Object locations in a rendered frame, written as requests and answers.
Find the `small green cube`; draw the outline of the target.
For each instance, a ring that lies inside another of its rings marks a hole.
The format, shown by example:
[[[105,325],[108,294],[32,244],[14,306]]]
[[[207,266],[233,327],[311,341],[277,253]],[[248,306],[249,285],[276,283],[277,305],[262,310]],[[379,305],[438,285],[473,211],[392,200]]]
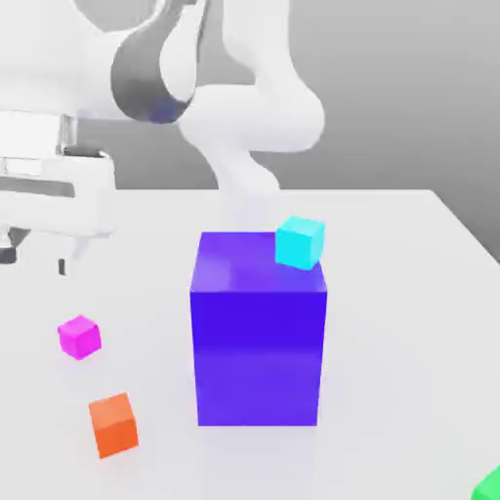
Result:
[[[471,500],[500,500],[500,465],[475,486]]]

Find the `small orange cube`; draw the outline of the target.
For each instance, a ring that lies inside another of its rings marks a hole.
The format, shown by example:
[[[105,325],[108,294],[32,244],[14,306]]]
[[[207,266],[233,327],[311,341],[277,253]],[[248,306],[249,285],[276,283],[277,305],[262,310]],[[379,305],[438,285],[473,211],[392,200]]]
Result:
[[[89,412],[101,459],[139,445],[137,422],[126,393],[90,402]]]

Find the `large purple box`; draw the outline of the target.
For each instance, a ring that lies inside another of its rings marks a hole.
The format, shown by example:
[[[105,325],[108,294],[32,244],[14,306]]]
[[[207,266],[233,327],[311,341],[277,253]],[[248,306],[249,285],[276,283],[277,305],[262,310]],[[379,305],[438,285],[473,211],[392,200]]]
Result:
[[[201,234],[189,290],[201,426],[317,423],[327,287],[276,262],[271,232]]]

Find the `small cyan cube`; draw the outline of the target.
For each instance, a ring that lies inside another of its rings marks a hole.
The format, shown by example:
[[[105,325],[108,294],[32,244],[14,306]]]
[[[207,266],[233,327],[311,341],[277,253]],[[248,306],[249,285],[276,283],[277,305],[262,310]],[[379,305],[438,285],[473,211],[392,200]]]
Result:
[[[319,261],[324,246],[325,223],[292,216],[275,232],[275,261],[310,271]]]

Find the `small magenta cube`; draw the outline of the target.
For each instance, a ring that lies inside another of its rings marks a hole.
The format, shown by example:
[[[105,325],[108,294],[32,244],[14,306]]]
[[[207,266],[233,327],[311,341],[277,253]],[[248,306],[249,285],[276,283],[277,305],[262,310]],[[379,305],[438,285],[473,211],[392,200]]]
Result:
[[[57,328],[62,350],[81,360],[102,347],[101,331],[96,322],[79,315]]]

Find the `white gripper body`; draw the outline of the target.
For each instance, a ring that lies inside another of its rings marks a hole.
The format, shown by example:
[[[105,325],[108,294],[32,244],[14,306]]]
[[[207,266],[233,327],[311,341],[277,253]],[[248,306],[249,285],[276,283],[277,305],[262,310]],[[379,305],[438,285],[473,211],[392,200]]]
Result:
[[[111,201],[116,194],[114,164],[106,153],[54,155],[42,159],[0,157],[0,225],[70,237],[99,237],[113,231]],[[72,186],[71,197],[33,192],[35,185]]]

